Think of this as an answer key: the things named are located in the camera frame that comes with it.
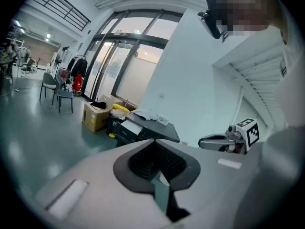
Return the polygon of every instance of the window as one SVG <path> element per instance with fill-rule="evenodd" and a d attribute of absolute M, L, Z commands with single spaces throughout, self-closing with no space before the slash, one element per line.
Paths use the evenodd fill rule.
<path fill-rule="evenodd" d="M 87 69 L 89 68 L 89 65 L 91 64 L 91 61 L 92 61 L 94 54 L 95 54 L 97 48 L 99 47 L 100 43 L 101 43 L 101 41 L 91 42 L 91 46 L 90 46 L 89 50 L 86 52 L 86 60 L 88 62 Z"/>
<path fill-rule="evenodd" d="M 108 33 L 108 31 L 110 30 L 110 28 L 115 24 L 115 22 L 117 21 L 118 19 L 113 19 L 111 20 L 108 25 L 101 31 L 100 34 L 106 34 Z"/>
<path fill-rule="evenodd" d="M 169 40 L 178 25 L 180 18 L 181 17 L 176 15 L 164 14 L 161 18 L 157 19 L 147 32 L 147 35 Z"/>
<path fill-rule="evenodd" d="M 116 31 L 142 34 L 148 24 L 152 21 L 152 18 L 123 18 L 120 23 L 112 30 L 112 33 Z"/>
<path fill-rule="evenodd" d="M 112 42 L 105 42 L 104 45 L 102 46 L 101 50 L 99 51 L 99 54 L 96 57 L 96 60 L 93 64 L 92 70 L 90 71 L 90 75 L 86 84 L 86 88 L 85 88 L 85 95 L 87 97 L 90 97 L 92 89 L 95 88 L 96 86 L 96 79 L 98 77 L 98 74 L 100 73 L 100 69 L 102 66 L 102 63 L 104 62 L 104 59 L 107 57 L 107 55 L 109 54 L 111 48 L 113 46 Z M 92 51 L 88 51 L 90 53 L 90 62 L 92 61 L 94 52 L 91 53 Z"/>
<path fill-rule="evenodd" d="M 143 31 L 157 14 L 157 11 L 131 11 L 112 30 L 112 33 L 121 31 L 126 33 L 143 34 Z"/>
<path fill-rule="evenodd" d="M 120 43 L 115 49 L 102 76 L 99 90 L 96 95 L 96 101 L 98 101 L 103 94 L 111 94 L 116 78 L 118 77 L 121 67 L 131 48 L 131 44 Z"/>
<path fill-rule="evenodd" d="M 162 52 L 162 49 L 141 44 L 127 66 L 117 96 L 139 105 Z"/>

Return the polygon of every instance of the red bag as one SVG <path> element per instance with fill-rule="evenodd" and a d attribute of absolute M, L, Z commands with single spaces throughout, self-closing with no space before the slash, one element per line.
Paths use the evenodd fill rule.
<path fill-rule="evenodd" d="M 72 85 L 72 89 L 75 91 L 75 92 L 78 92 L 81 90 L 81 85 L 82 85 L 82 78 L 81 78 L 81 74 L 78 74 L 75 78 L 75 81 Z"/>

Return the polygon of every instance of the white sticker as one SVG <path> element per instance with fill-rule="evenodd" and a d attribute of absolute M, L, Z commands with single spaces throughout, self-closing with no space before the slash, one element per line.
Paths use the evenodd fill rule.
<path fill-rule="evenodd" d="M 218 160 L 218 164 L 223 165 L 223 166 L 228 166 L 228 167 L 231 167 L 234 169 L 239 169 L 242 166 L 242 163 L 234 162 L 234 161 L 223 159 L 223 158 Z"/>

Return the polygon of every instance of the chair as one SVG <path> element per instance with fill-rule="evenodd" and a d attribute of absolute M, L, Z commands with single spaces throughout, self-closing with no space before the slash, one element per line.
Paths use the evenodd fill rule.
<path fill-rule="evenodd" d="M 71 110 L 73 113 L 73 93 L 60 90 L 61 84 L 62 84 L 62 80 L 61 80 L 60 76 L 56 75 L 56 92 L 57 92 L 57 97 L 59 97 L 58 112 L 59 113 L 61 112 L 61 99 L 70 98 L 71 99 Z"/>
<path fill-rule="evenodd" d="M 49 74 L 49 73 L 44 73 L 43 74 L 39 102 L 41 101 L 41 92 L 42 92 L 43 87 L 44 87 L 44 97 L 46 97 L 46 88 L 51 89 L 51 90 L 54 91 L 53 99 L 52 99 L 52 105 L 53 105 L 54 95 L 55 95 L 55 92 L 56 92 L 56 80 L 54 80 L 54 78 L 51 76 L 51 74 Z"/>
<path fill-rule="evenodd" d="M 25 71 L 28 74 L 32 70 L 31 67 L 32 67 L 33 62 L 34 62 L 34 60 L 30 59 L 28 61 L 28 63 L 26 64 L 26 67 L 23 67 L 21 70 Z"/>

